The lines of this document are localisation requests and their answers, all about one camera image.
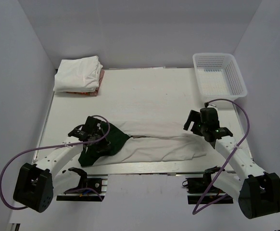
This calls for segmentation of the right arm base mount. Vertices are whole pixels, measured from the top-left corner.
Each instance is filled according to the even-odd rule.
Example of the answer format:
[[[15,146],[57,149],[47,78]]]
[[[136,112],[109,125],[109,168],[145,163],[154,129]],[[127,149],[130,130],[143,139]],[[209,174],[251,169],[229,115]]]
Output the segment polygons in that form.
[[[196,205],[207,186],[213,179],[213,174],[219,171],[220,167],[209,168],[200,174],[187,174],[182,182],[182,187],[187,190],[187,200],[189,205]],[[222,198],[225,192],[215,186],[212,186],[208,193],[201,201],[202,205],[206,205],[216,199]]]

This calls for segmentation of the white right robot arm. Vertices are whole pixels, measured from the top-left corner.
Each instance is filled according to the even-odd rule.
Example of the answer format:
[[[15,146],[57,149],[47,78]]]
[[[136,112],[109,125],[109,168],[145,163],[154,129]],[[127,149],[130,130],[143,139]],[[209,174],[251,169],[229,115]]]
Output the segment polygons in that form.
[[[237,175],[231,176],[223,167],[206,169],[203,174],[203,184],[207,187],[205,193],[212,187],[220,189],[238,202],[248,219],[280,212],[279,176],[267,173],[239,148],[232,132],[220,126],[216,109],[190,111],[183,129],[203,137]]]

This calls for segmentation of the folded white t-shirt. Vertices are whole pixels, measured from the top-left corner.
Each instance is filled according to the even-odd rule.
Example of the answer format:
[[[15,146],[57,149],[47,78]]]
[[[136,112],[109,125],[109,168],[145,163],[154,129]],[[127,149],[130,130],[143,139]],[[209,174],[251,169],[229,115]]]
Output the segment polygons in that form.
[[[54,76],[54,92],[92,92],[99,86],[103,65],[98,56],[63,59]]]

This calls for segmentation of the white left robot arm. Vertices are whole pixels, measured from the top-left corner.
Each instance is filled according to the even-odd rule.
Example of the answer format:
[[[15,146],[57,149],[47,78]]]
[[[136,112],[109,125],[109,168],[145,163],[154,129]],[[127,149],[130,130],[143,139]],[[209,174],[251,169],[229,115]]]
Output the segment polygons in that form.
[[[39,213],[44,212],[53,198],[62,193],[92,193],[102,199],[102,179],[89,179],[84,170],[67,167],[67,163],[92,144],[105,147],[108,144],[107,135],[108,132],[101,128],[92,133],[72,130],[62,144],[55,145],[43,159],[22,165],[13,199]]]

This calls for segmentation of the white and green raglan t-shirt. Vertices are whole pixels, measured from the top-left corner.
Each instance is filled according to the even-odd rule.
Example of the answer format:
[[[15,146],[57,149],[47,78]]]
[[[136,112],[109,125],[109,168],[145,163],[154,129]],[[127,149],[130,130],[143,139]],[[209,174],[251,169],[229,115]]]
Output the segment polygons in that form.
[[[92,144],[81,152],[82,167],[137,162],[185,161],[206,156],[209,145],[202,137],[183,130],[177,122],[115,121],[102,122],[110,149],[98,151]]]

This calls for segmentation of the white plastic basket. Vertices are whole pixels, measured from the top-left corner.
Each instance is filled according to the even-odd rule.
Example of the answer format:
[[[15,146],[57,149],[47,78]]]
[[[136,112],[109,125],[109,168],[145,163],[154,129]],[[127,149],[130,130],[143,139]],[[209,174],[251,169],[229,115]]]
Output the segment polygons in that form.
[[[192,56],[203,102],[217,98],[236,100],[247,95],[235,57],[228,53],[196,53]]]

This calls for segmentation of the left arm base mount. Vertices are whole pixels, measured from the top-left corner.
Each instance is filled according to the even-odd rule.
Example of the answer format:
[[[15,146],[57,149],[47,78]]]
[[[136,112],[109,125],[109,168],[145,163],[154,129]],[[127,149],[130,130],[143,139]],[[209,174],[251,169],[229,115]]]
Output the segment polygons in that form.
[[[107,191],[107,176],[88,175],[81,168],[71,167],[55,177],[57,201],[101,202]]]

